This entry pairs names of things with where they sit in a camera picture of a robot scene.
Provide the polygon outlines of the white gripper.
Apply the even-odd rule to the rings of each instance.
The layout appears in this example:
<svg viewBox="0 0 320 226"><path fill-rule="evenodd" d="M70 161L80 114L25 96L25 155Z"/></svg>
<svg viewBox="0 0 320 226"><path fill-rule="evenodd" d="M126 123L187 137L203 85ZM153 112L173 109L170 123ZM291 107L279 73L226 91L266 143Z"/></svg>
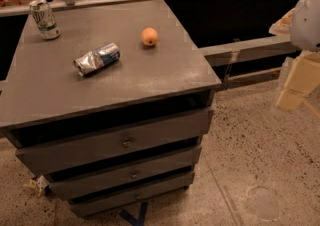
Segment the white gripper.
<svg viewBox="0 0 320 226"><path fill-rule="evenodd" d="M289 35L302 50L295 59L287 57L279 76L275 107L283 111L297 109L320 85L320 0L299 0L269 28L273 35Z"/></svg>

